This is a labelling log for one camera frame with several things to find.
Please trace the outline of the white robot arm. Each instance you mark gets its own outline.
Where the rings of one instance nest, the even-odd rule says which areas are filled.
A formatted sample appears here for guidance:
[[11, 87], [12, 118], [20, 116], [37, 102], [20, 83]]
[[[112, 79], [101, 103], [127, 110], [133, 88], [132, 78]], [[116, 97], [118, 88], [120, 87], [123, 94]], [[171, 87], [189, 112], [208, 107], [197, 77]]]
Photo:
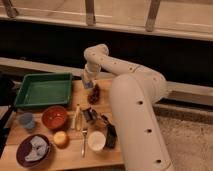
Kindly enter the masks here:
[[84, 50], [85, 88], [102, 69], [116, 77], [109, 103], [126, 171], [175, 171], [162, 137], [153, 104], [166, 95], [164, 76], [148, 67], [113, 58], [104, 44]]

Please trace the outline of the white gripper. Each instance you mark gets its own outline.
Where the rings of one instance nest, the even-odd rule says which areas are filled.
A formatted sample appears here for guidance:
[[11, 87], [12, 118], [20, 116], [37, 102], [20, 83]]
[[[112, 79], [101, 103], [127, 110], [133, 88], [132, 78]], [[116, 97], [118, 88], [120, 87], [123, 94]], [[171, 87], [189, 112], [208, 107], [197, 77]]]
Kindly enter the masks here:
[[100, 66], [96, 64], [86, 64], [84, 75], [81, 75], [81, 80], [84, 88], [87, 88], [86, 79], [91, 79], [91, 87], [96, 85], [96, 76], [100, 73]]

